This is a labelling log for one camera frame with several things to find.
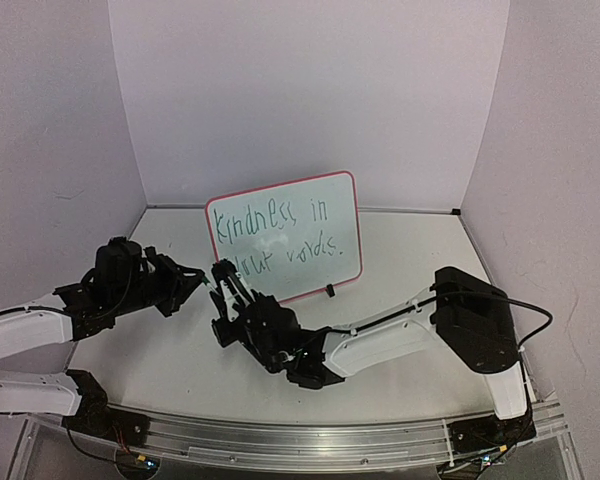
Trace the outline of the pink-framed whiteboard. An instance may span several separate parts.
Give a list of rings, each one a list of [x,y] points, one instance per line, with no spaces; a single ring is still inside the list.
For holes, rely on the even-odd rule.
[[[217,260],[281,302],[360,278],[355,178],[338,171],[219,196],[205,206]]]

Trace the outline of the green whiteboard marker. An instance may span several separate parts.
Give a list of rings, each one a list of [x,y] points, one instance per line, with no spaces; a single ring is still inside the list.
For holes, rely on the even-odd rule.
[[[245,308],[244,299],[231,284],[224,280],[220,281],[219,288],[225,304],[226,317],[230,322],[234,322]]]

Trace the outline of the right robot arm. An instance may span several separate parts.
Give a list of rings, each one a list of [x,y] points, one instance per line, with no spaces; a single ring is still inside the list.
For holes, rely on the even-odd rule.
[[[221,347],[241,344],[269,373],[319,390],[372,366],[436,348],[452,351],[483,376],[495,417],[518,419],[529,409],[512,307],[517,300],[456,267],[444,267],[411,299],[367,319],[317,330],[300,325],[274,296],[250,288],[223,259],[212,267],[211,323]]]

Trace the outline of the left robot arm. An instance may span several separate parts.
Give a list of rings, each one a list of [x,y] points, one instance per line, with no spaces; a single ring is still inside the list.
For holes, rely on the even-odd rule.
[[[147,308],[169,317],[204,281],[201,269],[124,237],[113,238],[98,248],[94,266],[79,282],[0,311],[0,361],[48,345],[80,342],[113,328],[117,318]],[[0,370],[0,414],[76,416],[90,433],[104,435],[115,422],[107,403],[105,391],[86,371]]]

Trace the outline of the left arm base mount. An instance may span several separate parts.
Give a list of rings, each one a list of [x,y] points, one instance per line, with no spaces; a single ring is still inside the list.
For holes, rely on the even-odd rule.
[[[105,390],[91,373],[70,369],[66,374],[76,384],[81,399],[77,412],[62,419],[64,428],[126,447],[145,445],[148,416],[111,407]]]

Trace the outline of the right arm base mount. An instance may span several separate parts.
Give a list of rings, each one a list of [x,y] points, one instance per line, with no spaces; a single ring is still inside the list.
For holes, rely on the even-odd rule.
[[[460,454],[513,447],[532,440],[536,428],[529,416],[499,420],[495,415],[455,421],[450,425],[453,451]]]

